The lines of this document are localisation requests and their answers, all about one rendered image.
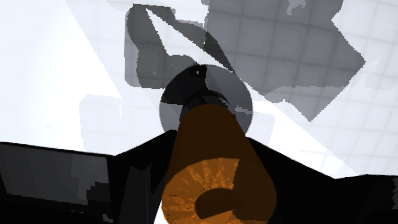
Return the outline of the orange cylinder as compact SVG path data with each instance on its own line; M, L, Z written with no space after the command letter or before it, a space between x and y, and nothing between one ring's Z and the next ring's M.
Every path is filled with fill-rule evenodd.
M266 224L274 182L233 114L216 104L188 111L178 127L161 210L168 224Z

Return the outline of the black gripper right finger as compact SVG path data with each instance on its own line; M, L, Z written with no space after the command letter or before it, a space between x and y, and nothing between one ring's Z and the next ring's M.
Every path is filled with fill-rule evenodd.
M376 210L398 210L398 176L332 178L247 137L277 193L266 224L365 224Z

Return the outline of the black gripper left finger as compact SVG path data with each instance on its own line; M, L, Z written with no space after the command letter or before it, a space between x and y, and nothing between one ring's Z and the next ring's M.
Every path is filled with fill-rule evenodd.
M0 201L154 224L177 130L115 156L0 141Z

